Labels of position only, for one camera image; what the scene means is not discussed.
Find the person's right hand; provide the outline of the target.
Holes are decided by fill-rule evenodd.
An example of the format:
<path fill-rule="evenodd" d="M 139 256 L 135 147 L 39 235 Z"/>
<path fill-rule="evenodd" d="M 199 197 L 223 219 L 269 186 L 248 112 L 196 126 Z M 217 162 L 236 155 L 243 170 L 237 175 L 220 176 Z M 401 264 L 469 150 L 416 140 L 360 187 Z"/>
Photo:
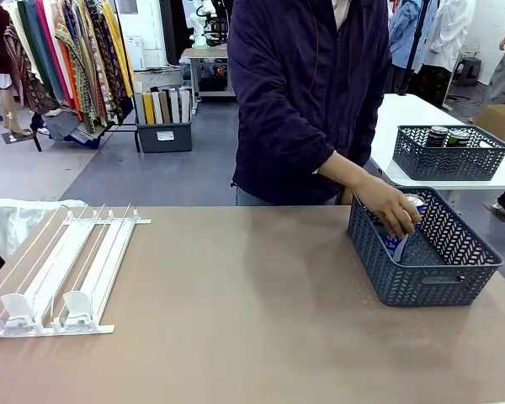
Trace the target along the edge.
<path fill-rule="evenodd" d="M 421 216 L 400 190 L 367 174 L 352 187 L 352 192 L 380 219 L 391 236 L 403 238 L 407 234 L 414 234 L 414 225 L 421 220 Z"/>

